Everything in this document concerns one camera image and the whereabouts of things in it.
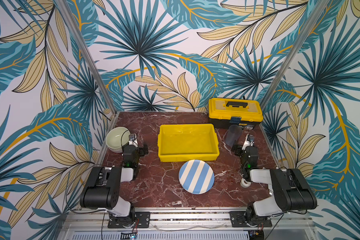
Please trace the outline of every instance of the gray cup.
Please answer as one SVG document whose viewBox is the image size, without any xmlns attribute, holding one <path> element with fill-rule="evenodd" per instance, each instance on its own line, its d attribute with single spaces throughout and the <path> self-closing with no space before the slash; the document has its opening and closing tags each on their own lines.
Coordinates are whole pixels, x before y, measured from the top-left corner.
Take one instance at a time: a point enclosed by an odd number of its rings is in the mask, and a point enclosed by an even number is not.
<svg viewBox="0 0 360 240">
<path fill-rule="evenodd" d="M 238 125 L 231 125 L 228 129 L 227 136 L 225 137 L 225 144 L 232 146 L 240 135 L 243 133 L 243 130 Z"/>
</svg>

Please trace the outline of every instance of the metal post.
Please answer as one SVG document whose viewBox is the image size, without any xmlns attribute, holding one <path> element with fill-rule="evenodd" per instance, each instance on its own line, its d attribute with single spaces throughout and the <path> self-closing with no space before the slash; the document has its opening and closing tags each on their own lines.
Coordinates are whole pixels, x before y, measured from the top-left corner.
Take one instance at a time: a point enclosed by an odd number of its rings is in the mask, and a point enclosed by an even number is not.
<svg viewBox="0 0 360 240">
<path fill-rule="evenodd" d="M 113 104 L 112 99 L 109 97 L 109 94 L 106 90 L 106 87 L 104 85 L 103 80 L 101 79 L 100 73 L 97 70 L 97 67 L 95 65 L 95 62 L 92 59 L 92 56 L 88 50 L 88 47 L 84 41 L 83 36 L 81 35 L 81 31 L 79 30 L 79 27 L 76 24 L 76 21 L 73 17 L 73 13 L 71 9 L 68 6 L 68 3 L 66 0 L 56 0 L 56 4 L 58 9 L 61 12 L 61 16 L 64 19 L 65 23 L 68 26 L 68 29 L 70 33 L 73 35 L 73 38 L 76 40 L 77 46 L 79 47 L 79 50 L 81 51 L 81 54 L 86 61 L 86 64 L 91 71 L 97 85 L 99 86 L 100 92 L 103 94 L 104 99 L 111 110 L 112 114 L 116 114 L 116 108 Z"/>
<path fill-rule="evenodd" d="M 273 92 L 275 91 L 278 84 L 280 83 L 286 70 L 289 68 L 291 61 L 297 55 L 298 51 L 300 50 L 301 46 L 303 45 L 303 43 L 305 42 L 305 40 L 311 33 L 313 27 L 315 26 L 316 22 L 318 21 L 319 17 L 321 16 L 322 12 L 324 11 L 324 9 L 327 7 L 328 3 L 329 3 L 329 0 L 317 0 L 317 3 L 315 5 L 314 9 L 312 10 L 312 13 L 308 16 L 307 22 L 302 27 L 300 34 L 298 35 L 295 42 L 293 43 L 291 50 L 288 52 L 287 56 L 285 57 L 285 60 L 281 64 L 280 69 L 276 73 L 276 76 L 273 78 L 273 81 L 269 85 L 269 88 L 260 103 L 260 107 L 262 109 L 265 108 L 266 104 L 272 97 Z"/>
</svg>

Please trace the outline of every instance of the wallpaper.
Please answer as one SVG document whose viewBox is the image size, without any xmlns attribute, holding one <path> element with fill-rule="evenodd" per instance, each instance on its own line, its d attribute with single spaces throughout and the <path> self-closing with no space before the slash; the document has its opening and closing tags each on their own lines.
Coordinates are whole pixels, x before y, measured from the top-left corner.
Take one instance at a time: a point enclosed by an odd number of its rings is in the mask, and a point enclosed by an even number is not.
<svg viewBox="0 0 360 240">
<path fill-rule="evenodd" d="M 0 239 L 57 237 L 112 118 L 101 98 L 52 0 L 0 1 Z"/>
<path fill-rule="evenodd" d="M 206 111 L 261 99 L 316 2 L 97 0 L 77 21 L 118 111 Z"/>
<path fill-rule="evenodd" d="M 263 127 L 280 164 L 300 169 L 318 198 L 321 238 L 358 240 L 360 0 L 330 1 L 321 22 L 327 29 L 314 27 L 263 109 Z"/>
</svg>

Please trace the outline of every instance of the yellow toolbox lid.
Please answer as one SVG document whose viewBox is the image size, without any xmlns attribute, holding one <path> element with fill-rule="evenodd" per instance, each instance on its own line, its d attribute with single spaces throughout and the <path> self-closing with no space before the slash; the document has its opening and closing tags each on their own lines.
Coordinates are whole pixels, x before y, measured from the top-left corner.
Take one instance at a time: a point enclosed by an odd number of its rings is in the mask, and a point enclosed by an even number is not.
<svg viewBox="0 0 360 240">
<path fill-rule="evenodd" d="M 263 113 L 260 104 L 254 100 L 211 98 L 208 102 L 209 117 L 231 119 L 239 117 L 242 121 L 261 122 Z"/>
</svg>

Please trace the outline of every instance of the red marble tabletop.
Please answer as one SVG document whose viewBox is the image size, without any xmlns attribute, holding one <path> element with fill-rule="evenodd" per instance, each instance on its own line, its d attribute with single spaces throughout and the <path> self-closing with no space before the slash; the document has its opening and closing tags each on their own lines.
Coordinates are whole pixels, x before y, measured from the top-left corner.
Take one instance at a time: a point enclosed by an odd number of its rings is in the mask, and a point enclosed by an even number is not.
<svg viewBox="0 0 360 240">
<path fill-rule="evenodd" d="M 120 112 L 116 126 L 123 126 L 137 134 L 139 145 L 148 145 L 149 154 L 140 157 L 140 172 L 135 181 L 124 182 L 120 196 L 135 207 L 244 207 L 251 201 L 269 197 L 266 185 L 252 183 L 240 186 L 240 158 L 225 145 L 226 129 L 216 129 L 220 156 L 207 162 L 215 173 L 215 183 L 208 192 L 195 195 L 182 188 L 178 179 L 184 162 L 161 162 L 158 158 L 157 135 L 162 124 L 208 123 L 207 113 Z M 255 137 L 259 148 L 259 167 L 274 168 L 275 162 L 257 126 L 247 131 Z M 245 133 L 239 139 L 243 143 Z M 121 153 L 107 151 L 103 164 L 120 166 Z"/>
</svg>

